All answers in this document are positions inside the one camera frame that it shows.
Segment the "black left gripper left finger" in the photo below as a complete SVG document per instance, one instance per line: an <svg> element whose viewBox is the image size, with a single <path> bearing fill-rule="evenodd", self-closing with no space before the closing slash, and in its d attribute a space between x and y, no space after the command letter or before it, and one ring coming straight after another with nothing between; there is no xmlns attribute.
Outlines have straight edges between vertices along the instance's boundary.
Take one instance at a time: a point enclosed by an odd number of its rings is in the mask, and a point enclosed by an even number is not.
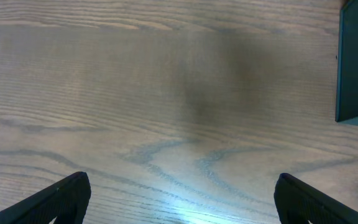
<svg viewBox="0 0 358 224"><path fill-rule="evenodd" d="M82 224L90 197L87 173L75 172L0 211L0 224Z"/></svg>

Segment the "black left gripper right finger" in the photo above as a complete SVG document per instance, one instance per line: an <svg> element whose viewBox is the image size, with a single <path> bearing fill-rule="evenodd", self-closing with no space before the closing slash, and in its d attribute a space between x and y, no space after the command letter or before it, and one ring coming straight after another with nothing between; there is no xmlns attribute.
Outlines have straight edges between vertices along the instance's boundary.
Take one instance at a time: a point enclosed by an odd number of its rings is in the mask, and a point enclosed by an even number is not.
<svg viewBox="0 0 358 224"><path fill-rule="evenodd" d="M358 224L358 212L288 174L280 174L274 201L282 224Z"/></svg>

